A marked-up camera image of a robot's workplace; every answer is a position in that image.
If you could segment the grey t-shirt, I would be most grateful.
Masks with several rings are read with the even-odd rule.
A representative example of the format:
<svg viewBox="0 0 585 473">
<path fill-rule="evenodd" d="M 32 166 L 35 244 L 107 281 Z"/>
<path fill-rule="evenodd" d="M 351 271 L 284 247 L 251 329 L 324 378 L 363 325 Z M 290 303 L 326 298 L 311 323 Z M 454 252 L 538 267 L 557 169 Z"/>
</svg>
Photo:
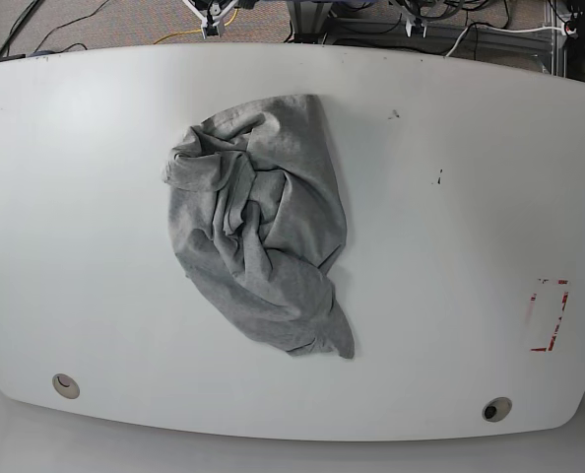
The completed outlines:
<svg viewBox="0 0 585 473">
<path fill-rule="evenodd" d="M 348 228 L 318 97 L 251 101 L 192 125 L 163 180 L 173 253 L 228 322 L 290 356 L 354 356 L 328 276 Z"/>
</svg>

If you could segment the aluminium frame stand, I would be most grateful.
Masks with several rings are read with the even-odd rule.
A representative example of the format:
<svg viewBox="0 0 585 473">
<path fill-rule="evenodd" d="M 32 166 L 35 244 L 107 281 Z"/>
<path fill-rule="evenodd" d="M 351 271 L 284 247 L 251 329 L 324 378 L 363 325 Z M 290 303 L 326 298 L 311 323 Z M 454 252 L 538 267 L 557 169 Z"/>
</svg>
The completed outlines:
<svg viewBox="0 0 585 473">
<path fill-rule="evenodd" d="M 292 26 L 292 41 L 317 43 L 325 34 L 325 23 L 333 1 L 286 1 Z"/>
</svg>

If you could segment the red tape rectangle marking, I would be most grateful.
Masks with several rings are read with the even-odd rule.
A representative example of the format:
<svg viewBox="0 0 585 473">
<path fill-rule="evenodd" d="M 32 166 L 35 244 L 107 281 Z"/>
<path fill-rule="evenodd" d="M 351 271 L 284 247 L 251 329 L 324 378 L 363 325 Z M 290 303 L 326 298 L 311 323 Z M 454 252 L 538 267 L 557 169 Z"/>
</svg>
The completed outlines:
<svg viewBox="0 0 585 473">
<path fill-rule="evenodd" d="M 553 350 L 570 293 L 567 279 L 538 279 L 526 317 L 524 343 L 532 353 Z"/>
</svg>

